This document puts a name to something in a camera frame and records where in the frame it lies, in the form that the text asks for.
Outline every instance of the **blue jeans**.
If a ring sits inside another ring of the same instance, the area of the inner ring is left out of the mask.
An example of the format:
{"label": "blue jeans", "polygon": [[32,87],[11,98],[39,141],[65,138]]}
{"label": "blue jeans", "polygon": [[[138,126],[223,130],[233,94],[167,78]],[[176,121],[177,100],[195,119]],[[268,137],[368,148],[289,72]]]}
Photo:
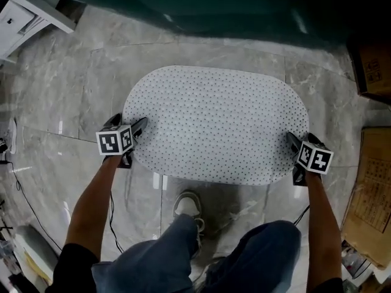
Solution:
{"label": "blue jeans", "polygon": [[[197,226],[180,215],[158,240],[136,244],[114,262],[92,266],[98,293],[194,292],[190,259],[197,251]],[[291,283],[301,234],[276,221],[249,231],[226,258],[208,269],[202,293],[283,293]]]}

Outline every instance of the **oval mat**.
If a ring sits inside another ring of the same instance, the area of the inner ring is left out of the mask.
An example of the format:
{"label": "oval mat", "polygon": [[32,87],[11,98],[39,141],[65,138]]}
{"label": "oval mat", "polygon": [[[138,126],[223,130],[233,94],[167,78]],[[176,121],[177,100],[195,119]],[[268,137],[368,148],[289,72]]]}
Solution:
{"label": "oval mat", "polygon": [[153,172],[227,184],[263,185],[293,168],[285,133],[304,136],[308,113],[274,77],[220,68],[170,66],[132,89],[126,124],[148,117],[136,159]]}

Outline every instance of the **forearm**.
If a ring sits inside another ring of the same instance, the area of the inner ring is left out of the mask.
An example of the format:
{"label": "forearm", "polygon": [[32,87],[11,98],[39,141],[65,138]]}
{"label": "forearm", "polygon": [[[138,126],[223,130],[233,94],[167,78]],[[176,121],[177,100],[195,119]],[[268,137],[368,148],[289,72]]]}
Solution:
{"label": "forearm", "polygon": [[305,180],[310,198],[310,267],[307,283],[307,292],[310,292],[329,279],[341,277],[341,236],[320,178],[306,172]]}
{"label": "forearm", "polygon": [[108,216],[112,182],[120,160],[120,156],[105,160],[82,193],[73,210],[65,241],[65,244],[76,243],[88,248],[98,259]]}

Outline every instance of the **black shirt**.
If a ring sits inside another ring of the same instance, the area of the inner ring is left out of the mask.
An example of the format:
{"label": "black shirt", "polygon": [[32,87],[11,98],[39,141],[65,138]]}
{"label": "black shirt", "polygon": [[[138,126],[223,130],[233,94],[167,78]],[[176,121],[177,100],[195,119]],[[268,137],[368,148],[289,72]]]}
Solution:
{"label": "black shirt", "polygon": [[[98,258],[88,249],[78,244],[64,246],[59,262],[54,269],[53,284],[45,293],[85,292],[96,293],[91,267]],[[343,293],[342,279],[334,278],[317,286],[311,293]]]}

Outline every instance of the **gray tile floor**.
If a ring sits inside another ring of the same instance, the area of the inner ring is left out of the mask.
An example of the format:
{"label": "gray tile floor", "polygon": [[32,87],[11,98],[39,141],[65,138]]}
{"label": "gray tile floor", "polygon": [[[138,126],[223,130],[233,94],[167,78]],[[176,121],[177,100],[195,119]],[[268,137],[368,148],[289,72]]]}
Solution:
{"label": "gray tile floor", "polygon": [[[20,54],[16,75],[2,75],[0,119],[18,122],[18,152],[12,160],[43,226],[62,246],[67,210],[101,164],[95,131],[122,111],[137,81],[168,65],[230,68],[274,76],[303,100],[310,129],[335,151],[324,183],[339,224],[357,172],[360,130],[391,125],[387,106],[357,96],[344,47],[327,52],[272,42],[173,35],[153,26],[87,7],[75,33],[47,30]],[[13,175],[0,172],[0,193],[14,223],[34,219]],[[205,253],[230,253],[249,229],[277,219],[295,220],[308,205],[306,188],[290,177],[262,187],[228,186],[168,177],[153,188],[153,172],[137,162],[118,170],[113,194],[114,229],[122,247],[153,239],[172,220],[177,194],[192,188],[205,204],[212,242]],[[304,291],[308,268],[308,217],[299,224],[302,251],[292,292]],[[106,227],[103,259],[118,256]]]}

